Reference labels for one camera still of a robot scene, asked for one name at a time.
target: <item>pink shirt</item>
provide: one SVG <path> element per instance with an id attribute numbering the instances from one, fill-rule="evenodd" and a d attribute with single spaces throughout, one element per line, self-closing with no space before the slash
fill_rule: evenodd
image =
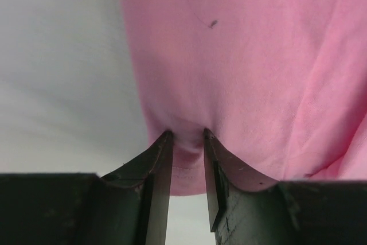
<path id="1" fill-rule="evenodd" d="M 122 0 L 172 193 L 205 192 L 202 131 L 275 179 L 367 178 L 367 0 Z"/>

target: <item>seam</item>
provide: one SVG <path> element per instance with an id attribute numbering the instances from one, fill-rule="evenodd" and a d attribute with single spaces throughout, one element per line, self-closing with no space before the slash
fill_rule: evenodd
<path id="1" fill-rule="evenodd" d="M 299 110 L 300 110 L 300 107 L 305 99 L 305 96 L 306 96 L 306 90 L 307 90 L 307 87 L 309 86 L 309 82 L 310 82 L 310 78 L 311 76 L 313 75 L 313 72 L 315 71 L 315 67 L 317 66 L 318 64 L 318 59 L 319 59 L 319 56 L 320 56 L 320 53 L 321 53 L 321 49 L 323 48 L 324 46 L 324 43 L 325 43 L 325 38 L 327 37 L 327 34 L 329 33 L 330 29 L 331 29 L 331 23 L 334 21 L 334 17 L 336 15 L 336 12 L 341 4 L 341 1 L 342 0 L 336 0 L 335 1 L 335 4 L 334 4 L 334 7 L 333 7 L 333 11 L 331 12 L 331 16 L 330 16 L 330 19 L 329 19 L 329 23 L 327 24 L 327 27 L 325 29 L 325 33 L 324 33 L 324 36 L 323 36 L 323 40 L 322 40 L 322 43 L 321 43 L 321 46 L 319 47 L 319 50 L 318 50 L 318 53 L 316 55 L 316 58 L 315 58 L 315 63 L 314 63 L 314 66 L 307 78 L 307 85 L 305 86 L 304 90 L 303 90 L 303 95 L 302 95 L 302 98 L 301 98 L 301 101 L 298 105 L 298 108 L 297 108 L 297 111 L 296 111 L 296 114 L 294 116 L 294 119 L 293 119 L 293 122 L 292 122 L 292 127 L 291 127 L 291 132 L 290 132 L 290 136 L 289 136 L 289 139 L 288 139 L 288 146 L 287 146 L 287 153 L 286 153 L 286 157 L 285 157 L 285 165 L 283 167 L 283 173 L 282 173 L 282 179 L 284 179 L 285 177 L 285 174 L 286 174 L 286 171 L 288 169 L 288 165 L 289 165 L 289 161 L 290 161 L 290 143 L 292 141 L 292 138 L 294 136 L 294 124 L 296 122 L 296 119 L 298 118 L 299 116 Z"/>
<path id="2" fill-rule="evenodd" d="M 198 170 L 198 169 L 201 169 L 200 168 L 192 168 L 192 169 L 189 169 L 189 168 L 180 168 L 179 166 L 172 166 L 173 169 L 180 169 L 180 170 Z"/>

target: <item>white wall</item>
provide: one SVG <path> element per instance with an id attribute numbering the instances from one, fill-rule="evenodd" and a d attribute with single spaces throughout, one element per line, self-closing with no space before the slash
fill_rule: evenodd
<path id="1" fill-rule="evenodd" d="M 118 0 L 0 0 L 0 172 L 104 174 L 147 147 Z M 204 196 L 167 244 L 214 244 Z"/>

